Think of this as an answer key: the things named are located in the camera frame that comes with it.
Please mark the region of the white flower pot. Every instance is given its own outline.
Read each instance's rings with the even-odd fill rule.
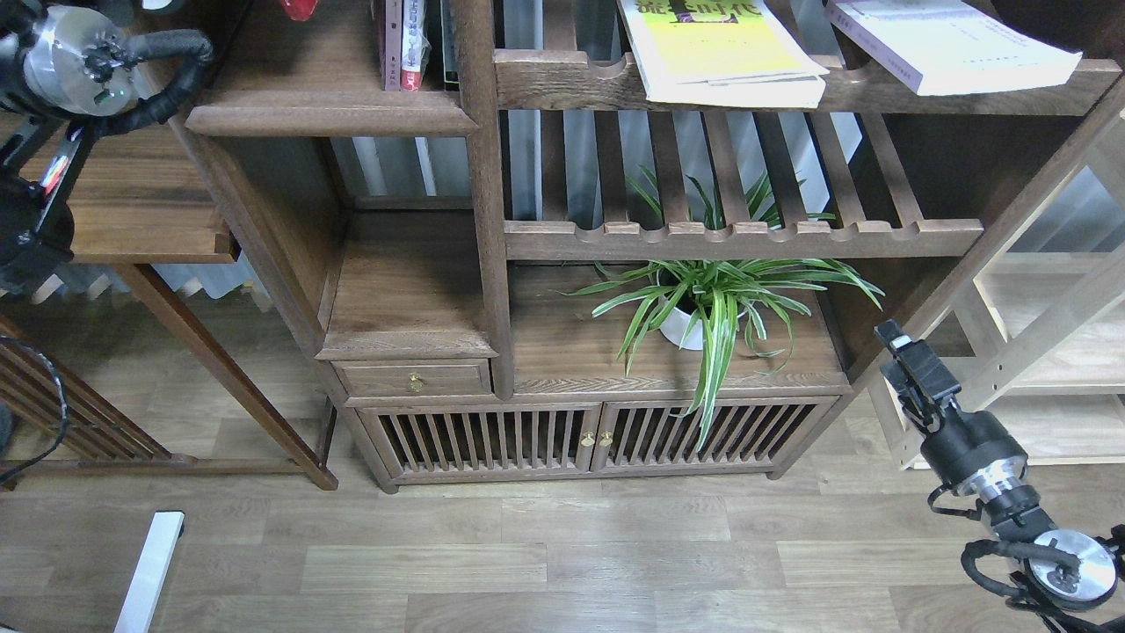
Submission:
[[[703,323],[696,322],[691,333],[687,333],[687,324],[692,320],[692,315],[678,307],[674,307],[668,318],[660,325],[660,334],[664,338],[680,346],[680,350],[703,350]]]

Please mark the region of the white book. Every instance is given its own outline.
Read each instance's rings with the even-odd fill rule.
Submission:
[[[960,0],[829,0],[825,13],[921,96],[1060,85],[1082,58]]]
[[[814,108],[813,62],[763,0],[618,0],[649,100],[744,108]]]

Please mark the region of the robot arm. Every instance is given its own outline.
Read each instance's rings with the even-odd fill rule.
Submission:
[[[202,83],[213,51],[197,30],[127,37],[93,9],[36,0],[0,0],[0,108],[27,117],[0,146],[0,289],[26,292],[73,256],[66,198],[93,144],[171,118]],[[186,61],[163,90],[138,99],[133,70],[168,57]],[[64,124],[43,179],[20,178]]]
[[[907,418],[922,435],[921,454],[942,480],[929,496],[930,509],[981,521],[994,541],[965,545],[965,572],[982,588],[1008,598],[1012,608],[1033,611],[1051,631],[1122,631],[1125,620],[1094,625],[1064,612],[1083,612],[1104,604],[1118,578],[1125,578],[1125,525],[1113,536],[1092,539],[1060,530],[1040,506],[1027,478],[1027,453],[988,412],[963,412],[961,385],[937,354],[886,322],[875,334],[891,353],[881,368],[894,388]],[[976,497],[975,509],[937,507],[945,492]],[[988,578],[976,569],[986,555],[1016,561],[1015,585]]]

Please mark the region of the wooden shelf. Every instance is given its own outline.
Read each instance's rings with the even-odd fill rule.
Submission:
[[[22,119],[0,115],[4,137]],[[38,180],[61,132],[24,169]],[[237,244],[172,130],[98,141],[68,201],[74,263],[231,263]]]
[[[957,376],[955,360],[944,360]],[[909,427],[885,380],[871,399],[892,458],[902,468],[928,468],[921,435]],[[1033,465],[1125,463],[1125,407],[1116,396],[1008,396],[989,406],[1027,451]]]
[[[610,298],[564,296],[598,280],[592,265],[519,265],[512,273],[512,328],[515,346],[515,392],[540,398],[605,400],[690,399],[699,376],[701,352],[676,349],[659,333],[650,334],[624,376],[618,349],[632,310],[622,306],[594,319],[591,309]],[[721,398],[832,396],[850,394],[835,349],[811,292],[799,297],[813,310],[796,318],[793,359],[756,359],[745,344],[736,349]],[[774,346],[784,345],[785,328],[766,318]]]
[[[827,88],[816,111],[1082,116],[1120,74],[1113,60],[1082,60],[1070,81],[991,94],[919,97],[875,62],[846,70],[834,56],[812,55],[827,67]],[[591,61],[580,51],[496,51],[496,87],[502,109],[685,110],[690,103],[659,103],[645,97],[632,53],[615,63]]]
[[[488,359],[468,211],[352,217],[320,361]]]
[[[460,96],[386,92],[368,2],[321,0],[307,22],[251,6],[188,127],[209,136],[465,136]]]
[[[1007,253],[978,281],[1000,336],[1017,337],[1058,297],[1105,259],[1102,253]],[[1125,305],[1080,328],[1030,367],[1008,395],[1125,394]]]
[[[543,220],[505,221],[507,256],[513,260],[740,259],[754,256],[956,256],[983,232],[980,220],[930,219],[915,198],[898,152],[880,115],[861,115],[865,143],[875,156],[884,196],[858,193],[832,119],[807,116],[836,219],[810,221],[789,145],[777,115],[755,112],[782,226],[750,221],[745,183],[726,115],[703,112],[702,121],[727,225],[709,229],[690,219],[684,173],[670,114],[650,112],[649,132],[664,218],[630,217],[615,112],[598,112],[596,125],[604,219],[580,227],[567,219],[566,173],[543,170]],[[555,151],[562,152],[561,138]]]

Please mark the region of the drawer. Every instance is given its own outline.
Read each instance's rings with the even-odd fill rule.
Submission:
[[[485,359],[349,361],[332,367],[350,399],[492,394]]]

